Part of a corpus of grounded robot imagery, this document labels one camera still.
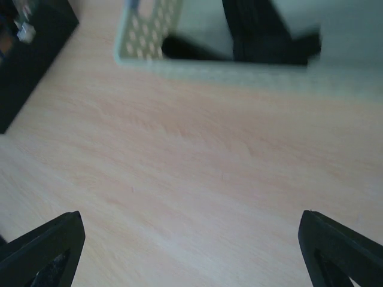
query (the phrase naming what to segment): black plastic part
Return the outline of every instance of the black plastic part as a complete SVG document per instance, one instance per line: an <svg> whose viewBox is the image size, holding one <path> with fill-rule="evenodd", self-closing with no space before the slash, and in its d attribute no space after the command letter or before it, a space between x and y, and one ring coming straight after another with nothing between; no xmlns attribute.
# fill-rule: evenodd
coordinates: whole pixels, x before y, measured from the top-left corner
<svg viewBox="0 0 383 287"><path fill-rule="evenodd" d="M42 0L29 21L31 44L15 42L0 64L0 133L5 133L59 54L78 20L68 0Z"/></svg>
<svg viewBox="0 0 383 287"><path fill-rule="evenodd" d="M320 214L304 211L299 244L314 287L383 286L383 246Z"/></svg>
<svg viewBox="0 0 383 287"><path fill-rule="evenodd" d="M0 247L0 285L69 287L85 241L79 212L64 213Z"/></svg>
<svg viewBox="0 0 383 287"><path fill-rule="evenodd" d="M169 35L163 40L162 53L169 59L201 60L201 61L227 61L223 56L198 46L190 40L180 36Z"/></svg>

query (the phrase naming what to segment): white plastic basket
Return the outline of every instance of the white plastic basket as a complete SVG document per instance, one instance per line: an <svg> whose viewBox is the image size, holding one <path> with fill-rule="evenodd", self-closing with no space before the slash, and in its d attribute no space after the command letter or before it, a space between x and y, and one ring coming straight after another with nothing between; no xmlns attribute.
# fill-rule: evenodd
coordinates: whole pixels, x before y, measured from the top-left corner
<svg viewBox="0 0 383 287"><path fill-rule="evenodd" d="M139 9L140 5L146 4L145 1L154 1L154 5L146 11ZM279 0L275 3L289 27L292 27L292 33L316 23L321 24L324 33L321 59L316 60L308 69L164 59L161 44L163 37L170 31L221 54L232 56L232 39L222 0L127 0L115 42L115 59L120 65L147 69L170 78L278 90L381 97L383 56L381 66L360 66L357 56L347 58L345 53L336 54L337 47L344 43L341 40L334 41L339 35L332 35L332 19L324 17L329 12L323 10L320 13L314 5L326 1L329 0ZM338 6L341 7L342 1L345 0L338 0ZM307 10L308 7L311 7L313 14ZM306 20L297 17L299 13L305 15ZM333 59L339 64L333 65Z"/></svg>

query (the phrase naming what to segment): black cabinet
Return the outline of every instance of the black cabinet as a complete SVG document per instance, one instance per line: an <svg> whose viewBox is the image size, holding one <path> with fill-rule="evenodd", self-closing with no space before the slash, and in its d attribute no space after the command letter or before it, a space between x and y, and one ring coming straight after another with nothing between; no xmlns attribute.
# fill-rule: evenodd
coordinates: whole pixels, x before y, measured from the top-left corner
<svg viewBox="0 0 383 287"><path fill-rule="evenodd" d="M36 3L31 43L16 41L0 64L0 133L5 133L78 25L68 0Z"/></svg>

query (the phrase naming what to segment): light wood floor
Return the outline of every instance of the light wood floor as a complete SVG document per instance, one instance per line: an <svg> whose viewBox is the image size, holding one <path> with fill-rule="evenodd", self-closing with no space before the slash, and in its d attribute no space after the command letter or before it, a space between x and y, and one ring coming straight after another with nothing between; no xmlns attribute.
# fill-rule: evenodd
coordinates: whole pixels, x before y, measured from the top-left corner
<svg viewBox="0 0 383 287"><path fill-rule="evenodd" d="M219 88L118 67L123 1L81 26L0 137L0 234L79 210L74 286L310 286L317 210L383 244L383 104Z"/></svg>

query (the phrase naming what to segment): wood grain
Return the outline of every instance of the wood grain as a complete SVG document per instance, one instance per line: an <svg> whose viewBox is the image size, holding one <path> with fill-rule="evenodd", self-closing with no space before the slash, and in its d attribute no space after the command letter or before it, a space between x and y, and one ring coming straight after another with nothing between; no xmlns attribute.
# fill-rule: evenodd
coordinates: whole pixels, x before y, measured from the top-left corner
<svg viewBox="0 0 383 287"><path fill-rule="evenodd" d="M79 210L74 286L310 286L312 209L383 244L383 104L164 80L113 60L122 1L81 25L0 138L0 233Z"/></svg>

